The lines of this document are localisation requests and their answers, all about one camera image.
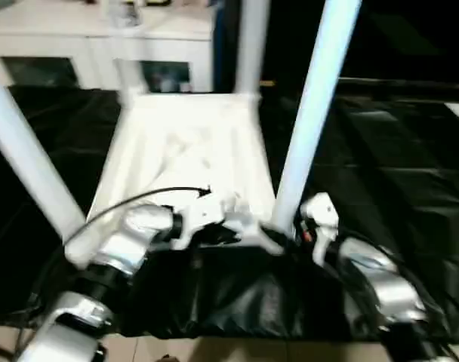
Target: robotic arm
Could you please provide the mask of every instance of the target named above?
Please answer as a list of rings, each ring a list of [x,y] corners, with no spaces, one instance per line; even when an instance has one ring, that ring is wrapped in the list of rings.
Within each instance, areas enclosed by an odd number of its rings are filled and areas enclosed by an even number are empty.
[[[130,207],[71,289],[57,300],[17,360],[104,360],[106,352],[99,339],[117,322],[148,253],[191,247],[193,235],[209,225],[225,228],[238,241],[218,247],[257,245],[272,254],[284,251],[250,213],[228,206],[214,193],[197,199],[180,213],[154,204]]]
[[[328,194],[317,194],[301,209],[303,242],[315,264],[330,269],[346,288],[350,327],[365,325],[396,362],[452,361],[430,342],[430,327],[443,326],[439,307],[404,276],[384,248],[338,233],[338,215]]]
[[[304,203],[300,214],[305,250],[315,264],[337,272],[349,290],[346,315],[351,327],[357,328],[363,319],[396,362],[451,360],[439,346],[423,339],[433,313],[425,306],[424,294],[402,275],[387,251],[358,238],[341,238],[338,215],[327,194]],[[218,247],[257,245],[272,254],[284,252],[251,214],[228,208],[215,194],[198,199],[180,213],[154,204],[128,208],[18,360],[104,360],[106,352],[99,339],[117,323],[148,253],[191,247],[193,235],[209,225],[224,227],[238,240]]]

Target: wire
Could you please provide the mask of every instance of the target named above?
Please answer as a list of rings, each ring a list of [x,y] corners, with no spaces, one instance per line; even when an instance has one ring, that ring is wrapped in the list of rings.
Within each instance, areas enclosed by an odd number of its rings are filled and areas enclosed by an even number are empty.
[[[42,291],[43,284],[45,282],[45,279],[47,275],[49,275],[51,269],[54,267],[56,262],[64,255],[65,248],[71,243],[73,240],[75,240],[85,229],[87,229],[90,225],[94,224],[96,221],[98,221],[100,218],[104,217],[108,213],[114,211],[115,209],[130,204],[131,202],[134,202],[140,198],[145,198],[147,196],[151,195],[156,195],[156,194],[161,194],[163,192],[174,192],[174,191],[197,191],[199,192],[199,197],[204,196],[208,193],[211,193],[210,189],[201,189],[198,187],[185,187],[185,186],[178,186],[178,187],[167,187],[163,189],[156,189],[156,190],[151,190],[148,192],[143,192],[139,195],[135,195],[131,198],[127,198],[123,201],[120,201],[117,204],[112,205],[111,207],[106,208],[105,210],[99,212],[97,215],[94,217],[90,218],[84,225],[80,226],[78,229],[76,229],[67,239],[65,243],[62,243],[58,246],[58,248],[52,253],[50,259],[44,264],[42,271],[39,274],[39,277],[34,281],[32,285],[32,290],[30,292],[30,296],[26,302],[26,308],[25,312],[22,315],[22,320],[20,321],[20,330],[18,332],[17,336],[17,342],[15,344],[15,352],[14,356],[15,358],[18,357],[18,354],[21,352],[21,350],[24,348],[23,345],[23,333],[24,330],[26,329],[29,319],[30,319],[30,314],[33,311],[33,306],[37,301],[39,300],[40,293]]]

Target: black tablecloth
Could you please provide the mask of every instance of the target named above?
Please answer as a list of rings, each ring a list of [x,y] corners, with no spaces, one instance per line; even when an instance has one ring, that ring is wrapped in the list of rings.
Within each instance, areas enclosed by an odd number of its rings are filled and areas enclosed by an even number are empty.
[[[19,87],[12,93],[87,211],[116,125],[116,95]],[[263,97],[278,185],[297,103]],[[443,105],[335,101],[306,195],[327,191],[346,228],[399,254],[445,309],[459,342],[459,119]],[[60,243],[0,156],[0,324],[17,325],[41,264]],[[350,340],[342,289],[300,255],[199,250],[150,258],[122,332],[161,338]],[[60,276],[52,284],[60,285]]]

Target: white cabinet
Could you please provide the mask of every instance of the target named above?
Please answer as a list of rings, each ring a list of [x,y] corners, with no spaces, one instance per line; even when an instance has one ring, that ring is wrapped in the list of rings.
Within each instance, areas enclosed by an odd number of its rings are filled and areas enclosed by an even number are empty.
[[[58,69],[70,68],[68,78],[81,88],[116,90],[118,60],[124,59],[140,62],[152,91],[211,91],[213,9],[147,7],[141,14],[143,25],[119,40],[99,5],[16,2],[0,10],[0,82],[30,84],[20,82],[14,69],[36,68],[34,79],[58,63]]]
[[[176,91],[210,92],[212,47],[209,40],[157,38],[91,38],[94,62],[104,89],[119,89],[119,60],[140,62],[151,91],[174,91],[159,84],[175,82]]]
[[[20,63],[23,58],[26,58],[27,61],[50,58],[55,63],[60,60],[62,67],[69,68],[65,69],[67,72],[75,73],[76,83],[80,88],[100,87],[100,79],[94,71],[94,60],[85,37],[0,35],[1,84],[8,86],[17,83],[14,74],[16,64],[13,67],[10,67],[10,64],[13,63],[12,60]]]

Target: tiled floor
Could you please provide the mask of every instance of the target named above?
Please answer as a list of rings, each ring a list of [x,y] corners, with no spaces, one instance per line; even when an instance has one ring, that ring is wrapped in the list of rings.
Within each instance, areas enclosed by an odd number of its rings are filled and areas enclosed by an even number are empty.
[[[0,346],[12,349],[17,331],[0,327]],[[107,336],[108,362],[155,362],[165,354],[180,362],[388,362],[380,345],[280,342],[262,339],[172,339]]]

